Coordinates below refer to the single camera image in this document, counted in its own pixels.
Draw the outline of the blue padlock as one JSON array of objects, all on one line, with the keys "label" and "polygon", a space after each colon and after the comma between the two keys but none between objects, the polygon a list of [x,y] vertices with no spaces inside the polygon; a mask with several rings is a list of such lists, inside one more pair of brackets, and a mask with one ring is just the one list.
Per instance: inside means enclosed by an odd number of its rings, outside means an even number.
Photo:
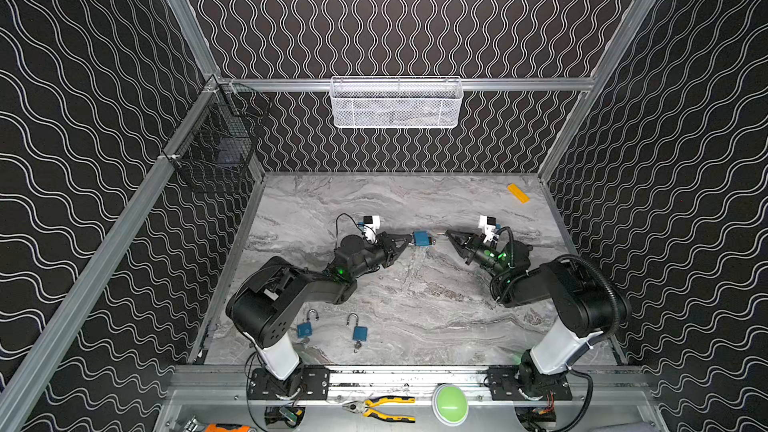
[{"label": "blue padlock", "polygon": [[316,309],[309,309],[306,313],[305,320],[297,325],[297,337],[299,342],[303,345],[309,343],[311,336],[313,335],[313,321],[319,319],[319,312]]},{"label": "blue padlock", "polygon": [[435,240],[429,232],[418,230],[412,233],[412,243],[417,247],[429,247],[435,243]]},{"label": "blue padlock", "polygon": [[352,341],[354,342],[354,352],[357,353],[367,341],[368,328],[359,324],[359,316],[356,313],[350,313],[346,318],[346,324],[352,325]]}]

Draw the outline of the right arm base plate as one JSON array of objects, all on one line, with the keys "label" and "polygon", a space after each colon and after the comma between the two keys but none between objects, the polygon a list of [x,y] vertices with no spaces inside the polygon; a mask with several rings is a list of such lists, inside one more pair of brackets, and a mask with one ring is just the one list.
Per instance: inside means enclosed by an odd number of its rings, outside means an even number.
[{"label": "right arm base plate", "polygon": [[491,366],[484,385],[493,401],[570,401],[573,398],[566,374],[540,374],[533,366]]}]

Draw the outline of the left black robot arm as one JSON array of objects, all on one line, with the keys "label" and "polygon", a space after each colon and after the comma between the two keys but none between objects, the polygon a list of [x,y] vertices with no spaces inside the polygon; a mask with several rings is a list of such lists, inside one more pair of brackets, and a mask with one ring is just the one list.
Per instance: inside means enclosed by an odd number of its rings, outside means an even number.
[{"label": "left black robot arm", "polygon": [[362,276],[393,265],[413,237],[381,232],[372,241],[348,235],[321,271],[299,268],[280,256],[249,276],[227,302],[225,314],[256,348],[272,378],[284,382],[301,365],[288,331],[307,302],[340,305]]}]

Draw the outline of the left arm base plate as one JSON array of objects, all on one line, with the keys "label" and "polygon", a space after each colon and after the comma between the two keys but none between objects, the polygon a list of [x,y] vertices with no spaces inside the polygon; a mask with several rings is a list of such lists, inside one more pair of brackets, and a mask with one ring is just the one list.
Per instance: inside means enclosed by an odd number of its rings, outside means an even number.
[{"label": "left arm base plate", "polygon": [[249,373],[247,399],[250,401],[320,400],[328,397],[330,370],[322,365],[300,364],[286,379],[278,379],[265,368]]}]

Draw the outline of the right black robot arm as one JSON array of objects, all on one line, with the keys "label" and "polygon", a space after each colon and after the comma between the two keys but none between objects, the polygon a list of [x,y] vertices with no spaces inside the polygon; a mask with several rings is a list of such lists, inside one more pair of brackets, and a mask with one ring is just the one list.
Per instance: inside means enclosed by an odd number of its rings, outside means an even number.
[{"label": "right black robot arm", "polygon": [[489,233],[448,230],[446,237],[466,264],[490,274],[489,291],[498,304],[513,308],[552,301],[557,318],[523,353],[514,376],[528,400],[554,393],[575,363],[629,318],[629,301],[595,263],[579,255],[563,254],[533,268],[532,247],[507,227]]}]

